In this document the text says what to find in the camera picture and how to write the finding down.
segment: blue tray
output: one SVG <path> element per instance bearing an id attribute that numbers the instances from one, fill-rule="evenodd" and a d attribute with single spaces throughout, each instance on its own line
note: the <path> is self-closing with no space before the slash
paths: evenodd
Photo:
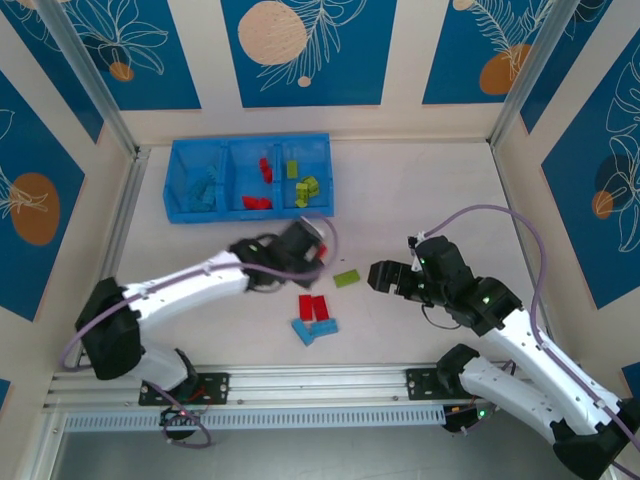
<path id="1" fill-rule="evenodd" d="M 273 170 L 267 184 L 260 171 L 266 158 Z M 287 162 L 296 160 L 298 178 L 287 179 Z M 297 208 L 296 184 L 318 181 L 320 193 Z M 268 198 L 270 210 L 247 210 L 242 197 Z M 333 173 L 328 134 L 176 140 L 171 148 L 164 204 L 171 223 L 297 218 L 306 213 L 333 216 Z"/>

